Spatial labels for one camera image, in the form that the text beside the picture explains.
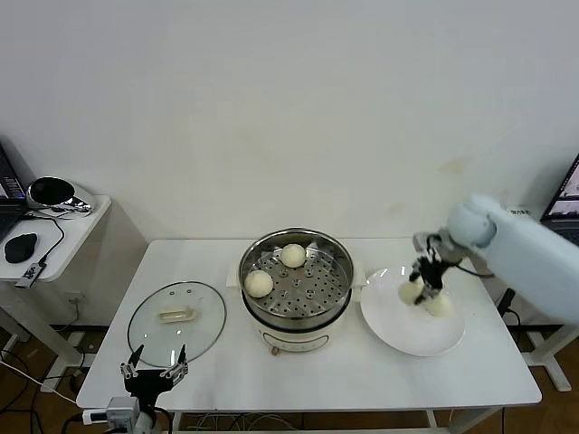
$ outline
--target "glass lid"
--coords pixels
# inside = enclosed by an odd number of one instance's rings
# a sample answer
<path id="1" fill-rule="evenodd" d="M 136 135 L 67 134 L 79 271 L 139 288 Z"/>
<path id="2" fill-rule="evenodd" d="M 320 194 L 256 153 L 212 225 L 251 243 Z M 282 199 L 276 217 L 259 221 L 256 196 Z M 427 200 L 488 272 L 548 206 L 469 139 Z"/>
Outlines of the glass lid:
<path id="1" fill-rule="evenodd" d="M 221 295 L 201 282 L 176 282 L 140 304 L 128 324 L 131 351 L 145 345 L 140 360 L 157 367 L 175 363 L 185 345 L 187 361 L 215 343 L 225 324 Z"/>

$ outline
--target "cable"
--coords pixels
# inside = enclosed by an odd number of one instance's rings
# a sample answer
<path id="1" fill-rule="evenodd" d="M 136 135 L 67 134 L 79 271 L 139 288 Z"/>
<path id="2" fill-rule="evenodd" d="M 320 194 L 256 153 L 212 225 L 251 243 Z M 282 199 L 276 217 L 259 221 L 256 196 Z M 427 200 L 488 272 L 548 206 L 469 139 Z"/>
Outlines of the cable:
<path id="1" fill-rule="evenodd" d="M 66 375 L 54 375 L 53 377 L 44 377 L 43 380 L 53 380 L 55 378 L 68 378 L 68 377 L 77 377 L 78 375 L 74 375 L 73 373 L 67 373 Z"/>
<path id="2" fill-rule="evenodd" d="M 111 428 L 103 431 L 102 434 L 112 434 L 113 432 L 127 432 L 127 429 L 122 427 Z"/>
<path id="3" fill-rule="evenodd" d="M 31 215 L 31 216 L 33 216 L 33 217 L 38 217 L 36 214 L 42 214 L 42 215 L 44 215 L 44 216 L 46 216 L 46 217 L 49 217 L 49 218 L 51 218 L 51 219 L 58 219 L 58 220 L 76 220 L 76 219 L 74 219 L 74 218 L 72 218 L 72 219 L 63 219 L 63 218 L 62 218 L 62 217 L 65 216 L 65 215 L 74 214 L 74 211 L 62 211 L 62 212 L 61 212 L 60 214 L 58 214 L 58 215 L 50 215 L 50 214 L 47 214 L 46 212 L 42 212 L 42 211 L 39 211 L 39 210 L 34 210 L 32 214 L 28 214 L 28 215 Z"/>
<path id="4" fill-rule="evenodd" d="M 60 396 L 60 397 L 63 398 L 64 400 L 66 400 L 66 401 L 68 401 L 68 402 L 71 402 L 72 404 L 74 404 L 74 405 L 76 406 L 76 402 L 75 402 L 75 401 L 71 400 L 70 398 L 67 398 L 67 397 L 64 396 L 64 395 L 61 395 L 60 393 L 58 393 L 58 392 L 57 392 L 56 390 L 54 390 L 53 388 L 48 387 L 48 386 L 42 384 L 41 382 L 37 381 L 35 378 L 31 377 L 30 375 L 28 375 L 28 374 L 26 374 L 26 373 L 23 373 L 23 372 L 20 371 L 18 368 L 14 368 L 11 364 L 6 363 L 4 360 L 0 360 L 0 364 L 3 364 L 4 366 L 7 366 L 8 368 L 10 368 L 10 369 L 12 369 L 12 370 L 20 373 L 21 375 L 25 376 L 25 377 L 28 378 L 29 380 L 35 382 L 36 384 L 38 384 L 38 385 L 40 385 L 40 386 L 43 386 L 45 389 L 48 389 L 49 391 L 52 391 L 52 392 L 56 393 L 58 396 Z"/>
<path id="5" fill-rule="evenodd" d="M 44 434 L 44 428 L 43 428 L 43 424 L 40 421 L 40 416 L 38 416 L 38 412 L 36 410 L 30 411 L 27 409 L 23 409 L 23 410 L 6 410 L 6 413 L 30 413 L 30 416 L 32 417 L 34 415 L 34 417 L 36 418 L 36 424 L 38 425 L 38 430 L 41 432 L 41 434 Z M 33 431 L 33 426 L 31 425 L 30 427 L 30 434 L 34 434 Z"/>
<path id="6" fill-rule="evenodd" d="M 38 261 L 39 264 L 45 264 L 46 263 L 46 258 L 48 258 L 48 255 L 51 254 L 51 252 L 56 249 L 56 247 L 62 242 L 62 240 L 64 240 L 64 231 L 61 228 L 61 225 L 58 224 L 58 222 L 56 221 L 56 219 L 54 217 L 39 217 L 37 215 L 32 215 L 32 214 L 26 214 L 23 215 L 21 217 L 21 220 L 48 220 L 52 223 L 54 223 L 54 226 L 56 226 L 56 229 L 58 229 L 61 233 L 61 237 L 58 239 L 58 241 L 56 241 L 49 249 L 46 253 L 44 253 L 44 256 L 42 256 L 40 258 L 40 260 Z"/>
<path id="7" fill-rule="evenodd" d="M 4 361 L 4 357 L 2 356 L 2 353 L 8 353 L 8 354 L 12 355 L 15 359 L 17 359 L 17 360 L 23 365 L 24 369 L 25 369 L 28 373 L 30 373 L 30 370 L 28 369 L 28 365 L 24 362 L 24 360 L 22 360 L 22 359 L 21 359 L 20 357 L 18 357 L 16 354 L 11 353 L 11 352 L 6 351 L 6 350 L 0 350 L 0 360 L 1 360 L 2 362 Z M 20 397 L 24 394 L 24 392 L 26 392 L 26 389 L 28 388 L 28 384 L 29 384 L 29 380 L 28 380 L 28 378 L 26 378 L 25 376 L 19 375 L 19 374 L 15 373 L 15 372 L 12 371 L 12 370 L 10 370 L 9 372 L 10 372 L 12 375 L 16 375 L 16 376 L 18 376 L 18 377 L 21 377 L 21 378 L 25 379 L 26 382 L 24 383 L 24 387 L 16 394 L 16 396 L 14 396 L 14 397 L 10 400 L 10 402 L 8 402 L 2 409 L 0 409 L 0 414 L 8 411 L 8 409 L 10 408 L 10 406 L 11 406 L 12 404 L 14 404 L 15 402 L 17 402 L 17 401 L 20 399 Z"/>
<path id="8" fill-rule="evenodd" d="M 199 420 L 197 420 L 195 422 L 195 425 L 188 425 L 187 428 L 188 429 L 212 429 L 212 430 L 218 430 L 219 427 L 219 418 L 221 417 L 226 417 L 226 418 L 236 418 L 242 416 L 242 414 L 239 413 L 205 413 L 199 416 L 196 416 L 198 418 L 201 418 Z M 214 418 L 214 425 L 212 427 L 206 427 L 205 421 L 209 418 Z M 239 421 L 234 420 L 233 421 L 233 426 L 237 427 L 238 431 L 243 431 L 244 428 L 242 427 L 242 425 L 240 425 Z"/>
<path id="9" fill-rule="evenodd" d="M 76 384 L 76 379 L 79 378 L 82 373 L 84 373 L 85 375 L 87 373 L 89 373 L 89 368 L 83 367 L 83 368 L 80 368 L 77 372 L 78 372 L 78 375 L 70 375 L 69 376 L 69 389 L 71 389 L 71 392 L 74 393 L 75 395 L 78 395 L 79 393 L 81 393 L 81 387 L 82 387 L 82 384 L 80 386 L 78 386 Z"/>
<path id="10" fill-rule="evenodd" d="M 504 316 L 507 313 L 516 295 L 517 293 L 512 288 L 507 288 L 505 290 L 497 304 L 497 311 L 499 315 Z"/>
<path id="11" fill-rule="evenodd" d="M 57 359 L 57 358 L 58 358 L 58 356 L 57 356 L 57 357 L 54 357 L 54 358 L 52 359 L 52 361 L 48 364 L 48 367 L 44 370 L 43 376 L 40 378 L 39 381 L 41 381 L 41 382 L 43 381 L 43 379 L 46 377 L 46 375 L 50 372 L 51 367 L 52 367 L 52 365 L 54 364 L 54 362 L 56 362 L 56 359 Z M 36 402 L 36 396 L 38 395 L 38 391 L 39 391 L 39 390 L 40 390 L 40 387 L 38 387 L 38 386 L 36 386 L 36 387 L 34 388 L 33 398 L 32 398 L 31 401 L 30 401 L 30 412 L 31 412 L 31 417 L 30 417 L 30 420 L 29 420 L 29 423 L 30 423 L 30 431 L 32 431 L 32 429 L 33 429 L 32 411 L 35 411 L 35 409 L 34 409 L 34 403 Z"/>
<path id="12" fill-rule="evenodd" d="M 289 429 L 293 429 L 293 430 L 295 430 L 295 431 L 298 431 L 298 429 L 297 429 L 296 427 L 294 427 L 293 425 L 291 425 L 287 420 L 281 418 L 281 417 L 278 416 L 277 414 L 264 414 L 264 415 L 260 416 L 259 418 L 257 418 L 256 420 L 254 420 L 254 421 L 250 424 L 250 426 L 248 427 L 247 430 L 248 430 L 248 431 L 251 431 L 252 428 L 255 426 L 255 424 L 256 424 L 257 422 L 259 422 L 260 420 L 263 420 L 263 419 L 277 420 L 277 421 L 283 423 L 283 424 L 284 424 L 286 427 L 288 427 Z"/>
<path id="13" fill-rule="evenodd" d="M 72 321 L 70 321 L 69 324 L 59 328 L 59 329 L 54 329 L 55 332 L 63 332 L 64 330 L 66 330 L 67 328 L 69 328 L 70 326 L 72 326 L 74 323 L 76 323 L 79 318 L 81 317 L 81 312 L 79 311 L 79 300 L 78 298 L 74 298 L 70 300 L 70 303 L 72 302 L 74 303 L 74 310 L 75 310 L 75 315 L 74 315 L 74 319 Z"/>
<path id="14" fill-rule="evenodd" d="M 169 434 L 173 433 L 173 418 L 169 414 L 169 412 L 161 407 L 153 407 L 154 410 L 160 411 L 166 416 L 167 421 L 169 422 L 169 429 L 167 430 Z"/>
<path id="15" fill-rule="evenodd" d="M 479 273 L 476 273 L 476 272 L 471 271 L 469 269 L 465 269 L 464 267 L 461 267 L 460 265 L 455 265 L 455 267 L 457 269 L 459 269 L 460 271 L 464 271 L 465 273 L 469 273 L 471 276 L 476 276 L 477 278 L 494 278 L 495 277 L 494 274 L 479 274 Z"/>
<path id="16" fill-rule="evenodd" d="M 521 317 L 520 317 L 520 316 L 518 315 L 518 313 L 515 312 L 513 309 L 507 309 L 506 312 L 509 313 L 509 314 L 513 314 L 514 316 L 517 317 L 517 327 L 518 327 L 518 330 L 517 330 L 517 338 L 515 339 L 515 344 L 517 344 L 517 348 L 518 348 L 518 342 L 519 342 L 520 339 L 521 339 Z"/>
<path id="17" fill-rule="evenodd" d="M 70 416 L 62 425 L 61 434 L 66 434 L 66 430 L 69 428 L 71 422 L 82 422 L 82 413 Z"/>
<path id="18" fill-rule="evenodd" d="M 243 416 L 245 416 L 247 413 L 241 413 L 239 416 L 237 416 L 234 420 L 233 423 L 231 424 L 231 426 L 229 427 L 228 431 L 231 431 L 233 429 L 233 427 L 235 426 L 235 424 L 239 421 L 239 419 L 241 419 Z"/>

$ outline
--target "table leg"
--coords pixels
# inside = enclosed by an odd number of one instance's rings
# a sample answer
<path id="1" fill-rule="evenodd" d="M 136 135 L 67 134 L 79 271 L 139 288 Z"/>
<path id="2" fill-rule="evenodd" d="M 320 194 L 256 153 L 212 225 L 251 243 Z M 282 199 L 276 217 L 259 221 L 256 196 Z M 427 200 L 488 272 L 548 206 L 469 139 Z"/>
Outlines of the table leg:
<path id="1" fill-rule="evenodd" d="M 462 434 L 475 425 L 480 424 L 484 419 L 499 411 L 502 407 L 487 407 L 483 409 L 463 410 L 458 416 L 452 419 L 449 432 L 452 434 Z"/>
<path id="2" fill-rule="evenodd" d="M 28 306 L 20 297 L 19 289 L 11 284 L 4 283 L 3 288 L 13 295 L 10 305 L 3 305 L 3 309 L 19 324 L 25 327 L 32 335 L 36 336 L 43 344 L 64 358 L 72 365 L 78 365 L 82 355 L 72 345 L 66 342 L 58 333 L 50 327 L 43 317 L 32 306 Z"/>
<path id="3" fill-rule="evenodd" d="M 4 345 L 4 347 L 2 349 L 4 351 L 12 351 L 12 349 L 14 348 L 14 346 L 16 345 L 16 343 L 19 340 L 20 339 L 18 338 L 18 335 L 10 336 L 10 339 L 8 339 L 8 342 L 6 342 L 6 344 Z"/>
<path id="4" fill-rule="evenodd" d="M 11 335 L 18 336 L 20 342 L 28 342 L 30 339 L 30 334 L 21 328 L 2 308 L 0 308 L 0 327 Z"/>
<path id="5" fill-rule="evenodd" d="M 436 417 L 434 416 L 434 411 L 433 410 L 427 410 L 426 411 L 426 417 L 428 418 L 428 425 L 431 428 L 438 428 L 438 425 L 436 423 Z"/>
<path id="6" fill-rule="evenodd" d="M 538 332 L 529 332 L 527 336 L 535 346 L 531 353 L 523 353 L 527 366 L 543 366 L 558 391 L 571 391 L 571 383 L 555 359 L 555 354 L 579 336 L 579 327 L 564 325 L 547 340 Z"/>
<path id="7" fill-rule="evenodd" d="M 84 332 L 71 333 L 68 339 L 68 343 L 71 344 L 72 346 L 77 346 L 81 343 L 83 337 Z M 90 368 L 96 356 L 97 356 L 96 354 L 85 354 L 84 359 L 82 359 L 82 367 Z M 64 371 L 66 371 L 66 368 L 79 368 L 81 367 L 79 363 L 80 362 L 78 363 L 67 362 L 66 359 L 62 357 L 57 358 L 52 364 L 51 370 L 46 374 L 48 380 L 44 380 L 43 387 L 41 387 L 40 392 L 50 392 L 51 389 L 56 389 L 58 383 L 62 379 L 59 377 L 62 377 L 64 375 Z"/>
<path id="8" fill-rule="evenodd" d="M 182 411 L 176 411 L 173 415 L 173 432 L 179 431 L 179 426 L 181 425 L 181 417 L 183 416 Z"/>

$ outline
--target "small white table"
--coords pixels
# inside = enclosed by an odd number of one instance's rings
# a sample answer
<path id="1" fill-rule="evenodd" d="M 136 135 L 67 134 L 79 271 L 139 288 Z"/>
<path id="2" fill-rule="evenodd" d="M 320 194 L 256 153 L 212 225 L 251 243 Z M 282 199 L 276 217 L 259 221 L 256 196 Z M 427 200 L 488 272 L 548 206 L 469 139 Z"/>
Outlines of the small white table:
<path id="1" fill-rule="evenodd" d="M 409 239 L 342 241 L 366 274 L 408 266 L 415 259 Z M 464 310 L 466 332 L 460 345 L 445 355 L 422 358 L 394 350 L 367 327 L 355 302 L 328 345 L 312 353 L 272 356 L 254 331 L 239 291 L 225 286 L 232 264 L 250 244 L 244 240 L 152 242 L 77 404 L 85 409 L 106 407 L 111 397 L 127 395 L 119 365 L 130 354 L 130 318 L 147 296 L 180 280 L 199 280 L 220 291 L 227 319 L 215 345 L 189 364 L 189 374 L 181 383 L 159 397 L 157 405 L 175 411 L 176 420 L 186 411 L 421 409 L 433 419 L 432 409 L 472 409 L 452 421 L 452 432 L 464 432 L 500 407 L 541 400 L 487 291 L 477 278 L 456 269 L 448 272 L 446 281 Z"/>
<path id="2" fill-rule="evenodd" d="M 82 243 L 87 239 L 100 218 L 108 210 L 110 207 L 110 198 L 108 196 L 96 196 L 96 198 L 96 209 L 86 217 L 74 220 L 58 220 L 59 225 L 65 233 L 65 237 L 58 247 L 48 256 L 46 268 L 38 278 L 38 282 L 51 282 L 63 273 Z M 13 237 L 32 232 L 38 235 L 33 256 L 20 264 L 7 262 L 3 253 L 5 244 Z M 80 343 L 83 333 L 72 333 L 67 342 L 44 321 L 41 314 L 26 303 L 25 299 L 23 299 L 25 289 L 16 288 L 14 282 L 24 274 L 32 263 L 38 262 L 60 236 L 61 233 L 52 222 L 46 220 L 30 220 L 16 224 L 2 242 L 0 242 L 0 252 L 2 252 L 0 258 L 0 288 L 2 288 L 4 293 L 3 299 L 0 300 L 1 307 L 17 323 L 25 327 L 31 334 L 58 354 L 58 359 L 47 375 L 50 377 L 62 375 L 66 367 L 78 366 L 81 363 L 82 354 L 80 354 L 74 346 Z M 16 338 L 13 337 L 9 344 L 14 344 L 15 340 Z M 93 359 L 94 356 L 92 354 L 87 354 L 83 365 L 90 366 Z M 58 384 L 58 381 L 59 379 L 56 378 L 44 383 L 54 388 Z"/>

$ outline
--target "black mouse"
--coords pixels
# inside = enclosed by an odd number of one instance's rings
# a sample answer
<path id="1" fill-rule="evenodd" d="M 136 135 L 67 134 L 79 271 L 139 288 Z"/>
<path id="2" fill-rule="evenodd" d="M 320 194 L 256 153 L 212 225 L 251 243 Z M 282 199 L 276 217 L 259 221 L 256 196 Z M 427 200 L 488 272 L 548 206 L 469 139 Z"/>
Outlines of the black mouse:
<path id="1" fill-rule="evenodd" d="M 35 233 L 26 233 L 19 237 L 14 237 L 4 246 L 6 260 L 11 264 L 23 262 L 33 256 L 38 237 Z"/>

